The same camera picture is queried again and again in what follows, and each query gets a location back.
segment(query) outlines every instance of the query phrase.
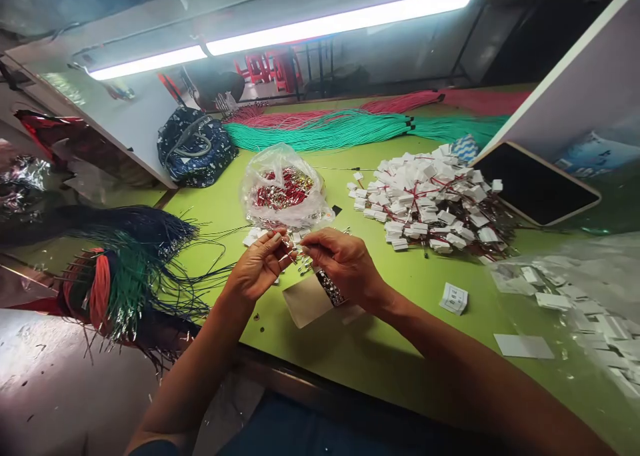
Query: wire bundle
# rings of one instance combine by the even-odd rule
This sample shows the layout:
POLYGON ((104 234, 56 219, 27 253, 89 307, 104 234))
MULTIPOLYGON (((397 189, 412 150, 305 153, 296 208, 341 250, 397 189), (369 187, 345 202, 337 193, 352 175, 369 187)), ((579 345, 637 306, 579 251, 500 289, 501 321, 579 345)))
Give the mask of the wire bundle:
POLYGON ((468 134, 472 135, 480 149, 507 122, 509 116, 452 116, 452 117, 414 117, 409 134, 443 143, 452 143, 468 134))
POLYGON ((157 329, 149 325, 162 319, 177 331, 197 332, 193 320, 209 312, 201 297, 224 284, 235 265, 214 269, 226 250, 218 240, 241 228, 202 234, 191 222, 151 207, 68 206, 6 229, 0 231, 4 248, 60 236, 97 242, 100 248, 84 251, 57 278, 63 280, 58 294, 62 313, 92 325, 112 343, 139 347, 162 367, 164 357, 172 360, 173 352, 165 350, 157 340, 157 329), (208 272, 192 277, 175 256, 201 244, 216 245, 221 251, 208 272), (152 351, 163 357, 154 359, 152 351))
POLYGON ((386 141, 412 134, 450 143, 472 134, 478 146, 486 146, 508 116, 413 118, 400 114, 371 114, 361 109, 346 109, 324 114, 304 122, 296 129, 286 126, 253 128, 229 123, 225 129, 236 146, 256 151, 277 143, 286 143, 296 151, 318 151, 386 141))
MULTIPOLYGON (((438 96, 433 91, 418 91, 390 99, 382 99, 379 101, 370 101, 360 109, 371 114, 394 114, 404 113, 420 106, 439 103, 444 100, 443 95, 438 96)), ((331 109, 317 111, 302 111, 300 113, 274 113, 264 114, 265 106, 242 106, 226 123, 239 123, 254 128, 278 128, 278 129, 298 129, 307 123, 315 121, 323 116, 334 114, 335 117, 341 117, 341 114, 331 109)))
POLYGON ((297 129, 259 129, 230 123, 225 129, 236 146, 256 151, 286 143, 296 151, 317 151, 384 141, 405 133, 409 118, 373 115, 359 109, 325 114, 297 129))

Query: paper tag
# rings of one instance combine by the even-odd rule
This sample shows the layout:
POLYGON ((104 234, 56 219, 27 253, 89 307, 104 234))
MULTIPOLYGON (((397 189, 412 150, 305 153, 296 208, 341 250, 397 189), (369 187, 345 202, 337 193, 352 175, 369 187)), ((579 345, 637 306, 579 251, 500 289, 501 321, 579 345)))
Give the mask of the paper tag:
POLYGON ((468 292, 452 284, 445 284, 445 292, 442 295, 440 306, 447 311, 460 316, 467 306, 468 292))
POLYGON ((494 334, 504 356, 553 359, 553 353, 544 338, 540 336, 518 336, 494 334))

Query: red stool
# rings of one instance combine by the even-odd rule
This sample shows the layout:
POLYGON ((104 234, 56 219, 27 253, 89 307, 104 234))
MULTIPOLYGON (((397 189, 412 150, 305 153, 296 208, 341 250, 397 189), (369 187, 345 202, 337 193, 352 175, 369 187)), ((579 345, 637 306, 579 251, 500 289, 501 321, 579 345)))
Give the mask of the red stool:
POLYGON ((258 81, 268 83, 271 80, 271 68, 269 67, 269 58, 264 54, 252 54, 245 56, 247 64, 246 71, 240 68, 237 61, 235 63, 236 72, 243 78, 249 78, 253 84, 258 81))
POLYGON ((302 75, 300 74, 300 63, 298 62, 298 56, 293 53, 293 62, 289 56, 288 49, 282 49, 280 51, 269 51, 267 53, 267 65, 269 65, 269 58, 273 58, 273 69, 271 69, 271 78, 275 80, 275 86, 278 91, 283 89, 288 93, 295 92, 295 80, 298 80, 298 85, 302 85, 302 75))

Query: light tube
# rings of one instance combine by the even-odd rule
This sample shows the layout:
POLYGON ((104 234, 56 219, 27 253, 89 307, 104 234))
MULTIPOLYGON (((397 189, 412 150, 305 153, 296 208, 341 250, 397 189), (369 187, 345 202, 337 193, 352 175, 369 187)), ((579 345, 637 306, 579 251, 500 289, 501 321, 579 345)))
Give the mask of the light tube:
MULTIPOLYGON (((362 29, 398 21, 406 21, 423 16, 445 13, 461 9, 470 0, 402 0, 394 1, 363 9, 356 9, 346 13, 302 21, 290 25, 280 26, 263 31, 256 31, 240 36, 233 36, 207 43, 207 49, 214 56, 220 56, 238 51, 246 51, 260 47, 298 41, 300 39, 315 38, 330 34, 343 33, 354 29, 362 29)), ((206 58, 200 46, 192 46, 176 51, 170 51, 156 56, 138 59, 89 74, 98 81, 116 77, 128 76, 144 71, 152 71, 162 67, 206 58)))

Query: clear plastic bag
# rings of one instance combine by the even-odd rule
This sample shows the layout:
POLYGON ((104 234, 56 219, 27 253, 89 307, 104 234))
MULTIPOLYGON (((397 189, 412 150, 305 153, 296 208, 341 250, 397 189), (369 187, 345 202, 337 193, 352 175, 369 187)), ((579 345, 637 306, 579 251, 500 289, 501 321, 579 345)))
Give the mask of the clear plastic bag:
POLYGON ((313 228, 334 220, 323 180, 291 146, 278 143, 254 156, 240 186, 240 202, 255 226, 313 228))
POLYGON ((74 156, 67 148, 68 139, 62 139, 51 146, 51 150, 67 162, 67 169, 75 174, 65 180, 65 185, 74 188, 84 198, 98 205, 106 205, 107 197, 119 186, 119 181, 102 169, 74 156))
POLYGON ((30 155, 18 155, 0 172, 0 222, 29 215, 53 192, 51 165, 30 155))
MULTIPOLYGON (((573 359, 557 371, 572 381, 581 379, 581 385, 589 384, 591 396, 600 391, 594 382, 602 378, 614 382, 636 422, 640 415, 638 267, 640 233, 571 241, 550 254, 521 256, 489 267, 498 290, 507 293, 500 306, 516 331, 543 336, 560 350, 563 361, 573 359), (526 298, 527 309, 514 300, 516 295, 526 298), (556 296, 547 300, 546 295, 556 296)), ((619 415, 607 413, 606 418, 619 415)), ((626 431, 635 433, 636 422, 626 431)))

